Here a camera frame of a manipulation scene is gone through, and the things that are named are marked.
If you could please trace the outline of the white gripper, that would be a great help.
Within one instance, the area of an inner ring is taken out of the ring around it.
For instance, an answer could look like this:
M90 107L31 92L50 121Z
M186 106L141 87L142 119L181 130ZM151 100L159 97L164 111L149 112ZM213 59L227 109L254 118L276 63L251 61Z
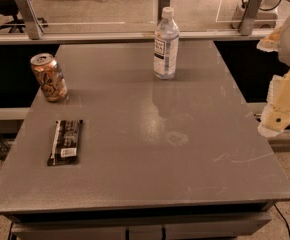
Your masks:
M290 66L290 16L282 29L275 28L262 38L256 48L264 52L277 52L279 60ZM267 104L258 125L264 137L275 137L290 125L290 70L283 76L274 75L269 84Z

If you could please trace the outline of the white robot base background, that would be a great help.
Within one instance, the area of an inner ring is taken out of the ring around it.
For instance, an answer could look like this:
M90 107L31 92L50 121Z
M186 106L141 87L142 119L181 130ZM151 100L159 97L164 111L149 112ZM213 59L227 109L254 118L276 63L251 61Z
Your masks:
M261 28L274 28L276 26L278 20L277 7L281 3L281 1L282 0L262 0L256 16L253 30ZM248 0L241 0L237 4L231 20L231 27L233 29L238 29L244 15L247 2Z

